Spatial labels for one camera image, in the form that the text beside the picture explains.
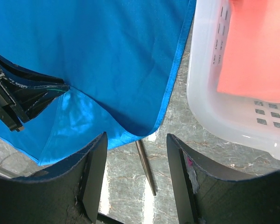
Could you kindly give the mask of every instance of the basket hole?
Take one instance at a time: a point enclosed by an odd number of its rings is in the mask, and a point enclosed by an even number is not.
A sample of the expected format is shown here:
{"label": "basket hole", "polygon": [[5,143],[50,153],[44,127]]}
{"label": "basket hole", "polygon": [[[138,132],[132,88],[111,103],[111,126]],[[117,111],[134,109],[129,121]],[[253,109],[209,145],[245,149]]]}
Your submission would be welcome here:
{"label": "basket hole", "polygon": [[269,107],[273,108],[273,109],[278,109],[276,104],[269,104]]}
{"label": "basket hole", "polygon": [[273,123],[274,123],[275,127],[280,128],[280,123],[278,123],[278,122],[273,122]]}
{"label": "basket hole", "polygon": [[262,103],[262,102],[259,102],[259,101],[254,101],[254,104],[255,104],[255,105],[259,105],[259,106],[263,106],[263,103]]}
{"label": "basket hole", "polygon": [[257,123],[262,124],[262,125],[267,125],[266,120],[261,119],[261,118],[257,118]]}
{"label": "basket hole", "polygon": [[263,110],[255,109],[255,112],[258,114],[265,115],[265,112]]}
{"label": "basket hole", "polygon": [[274,112],[271,112],[271,116],[272,116],[273,118],[280,118],[280,114],[274,113]]}

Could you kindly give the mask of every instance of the white plastic basket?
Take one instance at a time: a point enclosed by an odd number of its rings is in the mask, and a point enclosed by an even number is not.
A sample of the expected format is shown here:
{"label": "white plastic basket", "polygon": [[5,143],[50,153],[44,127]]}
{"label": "white plastic basket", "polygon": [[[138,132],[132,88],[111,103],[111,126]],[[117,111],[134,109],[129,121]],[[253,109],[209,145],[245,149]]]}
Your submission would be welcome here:
{"label": "white plastic basket", "polygon": [[217,92],[230,16],[228,0],[197,0],[187,82],[190,109],[212,134],[280,160],[280,104]]}

